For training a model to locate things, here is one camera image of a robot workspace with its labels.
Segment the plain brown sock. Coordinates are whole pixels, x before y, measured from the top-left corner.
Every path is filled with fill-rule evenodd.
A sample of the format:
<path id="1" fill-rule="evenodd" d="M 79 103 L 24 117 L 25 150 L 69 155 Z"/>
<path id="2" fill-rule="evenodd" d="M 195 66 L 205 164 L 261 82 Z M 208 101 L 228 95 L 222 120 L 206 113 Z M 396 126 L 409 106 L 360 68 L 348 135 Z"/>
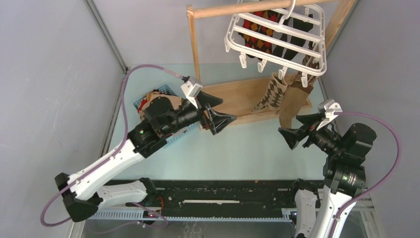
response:
<path id="1" fill-rule="evenodd" d="M 281 101 L 279 123 L 282 128 L 291 128 L 292 119 L 298 114 L 314 87 L 303 87 L 301 82 L 293 81 L 286 89 Z"/>

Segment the white plastic clip hanger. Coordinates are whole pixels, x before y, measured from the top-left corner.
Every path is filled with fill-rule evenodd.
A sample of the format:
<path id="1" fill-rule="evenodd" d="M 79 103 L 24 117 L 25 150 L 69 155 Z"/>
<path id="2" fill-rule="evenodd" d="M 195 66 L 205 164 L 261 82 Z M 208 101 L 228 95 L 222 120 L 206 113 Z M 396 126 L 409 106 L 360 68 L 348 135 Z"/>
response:
<path id="1" fill-rule="evenodd" d="M 278 72 L 281 78 L 289 69 L 313 76 L 324 75 L 327 70 L 324 9 L 317 4 L 308 4 L 269 10 L 281 14 L 278 23 L 253 15 L 252 12 L 234 14 L 224 37 L 225 51 L 236 51 L 242 68 L 247 67 L 248 58 L 259 60 L 258 72 L 263 72 L 268 62 L 276 64 L 280 67 Z M 273 36 L 269 37 L 243 28 L 244 20 L 274 30 Z M 272 43 L 272 53 L 268 54 L 246 47 L 239 33 Z M 319 69 L 304 66 L 302 60 L 305 56 L 318 59 Z"/>

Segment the brown argyle sock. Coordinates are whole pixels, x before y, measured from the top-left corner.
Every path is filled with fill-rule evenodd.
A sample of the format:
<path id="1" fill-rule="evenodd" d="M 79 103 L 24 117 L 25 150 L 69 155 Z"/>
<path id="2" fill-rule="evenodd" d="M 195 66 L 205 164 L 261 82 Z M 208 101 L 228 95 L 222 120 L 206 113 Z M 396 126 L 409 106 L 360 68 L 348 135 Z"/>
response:
<path id="1" fill-rule="evenodd" d="M 252 113 L 257 113 L 263 109 L 269 109 L 278 113 L 288 84 L 284 78 L 278 76 L 278 72 L 271 75 L 265 94 L 254 106 Z"/>

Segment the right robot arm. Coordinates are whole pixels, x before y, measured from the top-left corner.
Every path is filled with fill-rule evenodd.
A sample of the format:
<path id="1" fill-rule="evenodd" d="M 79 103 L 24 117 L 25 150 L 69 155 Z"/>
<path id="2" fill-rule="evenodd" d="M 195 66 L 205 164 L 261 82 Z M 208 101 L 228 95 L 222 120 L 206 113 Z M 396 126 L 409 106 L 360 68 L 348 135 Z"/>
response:
<path id="1" fill-rule="evenodd" d="M 302 126 L 278 129 L 291 149 L 306 139 L 304 147 L 315 145 L 326 155 L 323 166 L 323 198 L 315 210 L 317 195 L 312 184 L 296 181 L 298 188 L 288 193 L 289 203 L 297 207 L 297 238 L 338 238 L 353 200 L 365 189 L 366 173 L 362 166 L 377 138 L 375 131 L 363 123 L 355 123 L 344 135 L 328 127 L 331 117 L 324 113 L 297 116 Z"/>

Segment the brown striped sock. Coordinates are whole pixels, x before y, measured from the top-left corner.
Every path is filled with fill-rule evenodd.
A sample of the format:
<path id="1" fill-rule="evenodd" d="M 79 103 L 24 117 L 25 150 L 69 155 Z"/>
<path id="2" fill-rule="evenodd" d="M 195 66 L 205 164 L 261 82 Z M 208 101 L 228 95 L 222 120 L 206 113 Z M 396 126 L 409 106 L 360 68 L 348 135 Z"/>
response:
<path id="1" fill-rule="evenodd" d="M 314 57 L 305 56 L 302 60 L 302 64 L 312 69 L 319 69 L 319 60 Z M 300 82 L 304 88 L 307 88 L 309 83 L 312 83 L 317 78 L 317 76 L 308 75 L 305 72 L 299 72 L 299 74 L 300 74 Z"/>

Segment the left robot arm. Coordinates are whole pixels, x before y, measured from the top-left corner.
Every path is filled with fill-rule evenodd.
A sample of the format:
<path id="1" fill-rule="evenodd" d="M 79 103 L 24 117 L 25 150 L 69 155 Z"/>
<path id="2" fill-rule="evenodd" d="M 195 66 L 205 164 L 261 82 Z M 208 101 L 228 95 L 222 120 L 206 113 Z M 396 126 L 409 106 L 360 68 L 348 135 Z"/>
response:
<path id="1" fill-rule="evenodd" d="M 197 108 L 186 100 L 174 108 L 168 97 L 154 98 L 144 109 L 144 119 L 113 150 L 78 173 L 57 175 L 55 182 L 64 189 L 61 196 L 70 219 L 81 222 L 103 207 L 126 203 L 152 206 L 157 189 L 149 178 L 117 185 L 107 182 L 163 148 L 167 138 L 181 129 L 199 122 L 216 135 L 237 118 L 213 109 L 223 103 L 221 98 L 200 92 L 196 99 Z"/>

